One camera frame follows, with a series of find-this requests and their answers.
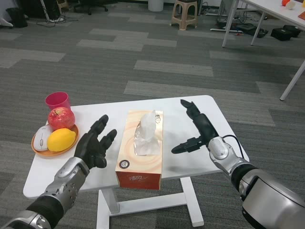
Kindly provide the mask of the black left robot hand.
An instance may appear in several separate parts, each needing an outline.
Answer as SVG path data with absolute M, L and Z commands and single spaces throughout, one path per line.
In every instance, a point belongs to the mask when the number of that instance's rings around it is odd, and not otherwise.
M 98 140 L 98 136 L 105 129 L 108 120 L 108 115 L 103 115 L 81 137 L 76 146 L 74 156 L 82 159 L 89 169 L 94 167 L 105 168 L 107 166 L 106 151 L 112 145 L 117 130 L 111 130 L 101 140 Z

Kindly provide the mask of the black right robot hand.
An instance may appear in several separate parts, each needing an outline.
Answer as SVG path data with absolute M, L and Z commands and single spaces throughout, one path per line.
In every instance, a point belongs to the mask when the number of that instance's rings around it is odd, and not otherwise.
M 174 147 L 171 150 L 173 154 L 196 151 L 200 149 L 201 146 L 208 146 L 210 140 L 219 136 L 208 117 L 205 114 L 200 113 L 194 102 L 188 102 L 183 99 L 181 99 L 180 102 L 181 105 L 187 109 L 186 113 L 192 119 L 200 136 L 197 138 L 190 138 L 185 143 L 181 143 Z

